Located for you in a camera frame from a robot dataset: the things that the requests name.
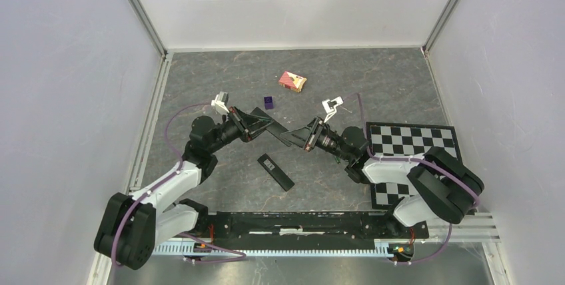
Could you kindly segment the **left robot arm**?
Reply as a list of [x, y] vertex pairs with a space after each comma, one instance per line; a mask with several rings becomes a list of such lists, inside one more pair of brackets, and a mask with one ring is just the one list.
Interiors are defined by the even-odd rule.
[[191, 124], [189, 140], [178, 161], [163, 176], [145, 188], [115, 193], [108, 201], [94, 239], [95, 252], [116, 265], [138, 270], [156, 246], [189, 232], [202, 236], [209, 229], [204, 206], [187, 200], [184, 193], [198, 187], [214, 171], [215, 153], [235, 140], [248, 143], [274, 123], [268, 116], [227, 108], [222, 121], [197, 117]]

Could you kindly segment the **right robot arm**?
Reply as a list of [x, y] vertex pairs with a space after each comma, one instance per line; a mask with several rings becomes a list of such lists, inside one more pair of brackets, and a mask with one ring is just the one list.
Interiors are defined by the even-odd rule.
[[413, 187], [416, 194], [397, 200], [384, 220], [393, 237], [404, 236], [415, 224], [432, 218], [459, 224], [478, 206], [484, 191], [477, 175], [438, 146], [416, 155], [381, 156], [370, 150], [365, 130], [347, 127], [338, 134], [318, 117], [305, 127], [281, 133], [281, 139], [307, 152], [319, 148], [345, 160], [345, 171], [355, 183]]

